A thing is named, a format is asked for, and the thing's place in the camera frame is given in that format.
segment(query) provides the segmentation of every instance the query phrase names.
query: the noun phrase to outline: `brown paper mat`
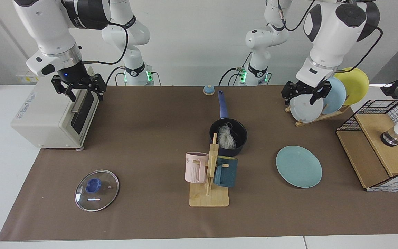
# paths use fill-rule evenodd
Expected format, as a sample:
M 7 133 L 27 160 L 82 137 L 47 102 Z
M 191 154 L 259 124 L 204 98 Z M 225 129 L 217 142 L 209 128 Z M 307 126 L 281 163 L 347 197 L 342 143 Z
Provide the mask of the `brown paper mat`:
M 217 95 L 201 87 L 109 87 L 84 151 L 40 151 L 0 241 L 398 233 L 398 193 L 365 192 L 335 135 L 352 112 L 297 128 L 281 88 L 221 88 L 248 142 L 237 156 L 230 205 L 193 208 L 185 153 L 208 151 Z M 299 189 L 281 178 L 275 157 L 287 145 L 319 158 L 317 186 Z M 73 194 L 97 169 L 114 172 L 120 192 L 108 208 L 84 212 Z

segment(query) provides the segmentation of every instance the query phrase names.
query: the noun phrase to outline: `yellow plate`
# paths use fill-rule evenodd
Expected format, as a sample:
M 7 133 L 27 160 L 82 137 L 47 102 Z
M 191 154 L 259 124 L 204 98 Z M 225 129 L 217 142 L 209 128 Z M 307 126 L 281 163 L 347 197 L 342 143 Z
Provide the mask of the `yellow plate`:
M 334 76 L 345 86 L 347 99 L 344 105 L 356 104 L 362 100 L 368 92 L 368 76 L 358 68 L 355 68 L 353 71 L 348 73 L 337 73 Z

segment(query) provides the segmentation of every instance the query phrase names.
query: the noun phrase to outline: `plate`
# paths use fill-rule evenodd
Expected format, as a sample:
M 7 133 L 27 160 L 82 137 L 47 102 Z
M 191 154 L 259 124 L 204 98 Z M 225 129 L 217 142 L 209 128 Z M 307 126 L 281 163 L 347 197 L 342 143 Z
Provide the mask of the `plate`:
M 319 98 L 311 105 L 310 99 L 312 96 L 312 94 L 303 94 L 290 100 L 290 111 L 297 121 L 311 123 L 319 118 L 323 109 L 323 99 Z
M 346 89 L 346 95 L 348 99 L 345 101 L 344 105 L 352 105 L 361 101 L 369 89 L 369 79 L 366 74 L 355 68 L 353 71 L 349 73 L 337 73 L 334 75 L 337 79 L 339 79 Z
M 328 96 L 323 99 L 323 104 L 326 107 L 323 109 L 322 114 L 337 112 L 346 99 L 346 89 L 343 83 L 334 77 L 328 78 L 328 81 L 331 84 L 331 90 Z
M 309 188 L 322 179 L 322 166 L 316 156 L 300 146 L 286 146 L 276 157 L 277 170 L 290 184 Z

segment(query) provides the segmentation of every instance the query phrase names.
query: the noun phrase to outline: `pink mug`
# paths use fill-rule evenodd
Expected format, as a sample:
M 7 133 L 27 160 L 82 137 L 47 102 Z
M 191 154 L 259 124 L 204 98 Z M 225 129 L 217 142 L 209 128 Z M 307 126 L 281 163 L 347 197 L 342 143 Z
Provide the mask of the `pink mug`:
M 189 152 L 185 162 L 185 180 L 189 183 L 205 183 L 207 178 L 208 154 Z

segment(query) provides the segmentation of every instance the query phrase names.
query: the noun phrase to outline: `blue pan handle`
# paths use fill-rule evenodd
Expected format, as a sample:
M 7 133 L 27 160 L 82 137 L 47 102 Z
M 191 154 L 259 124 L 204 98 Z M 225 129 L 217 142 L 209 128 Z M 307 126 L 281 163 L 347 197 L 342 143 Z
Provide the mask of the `blue pan handle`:
M 226 102 L 223 91 L 218 91 L 219 105 L 221 106 L 221 118 L 228 118 L 228 110 L 226 108 Z

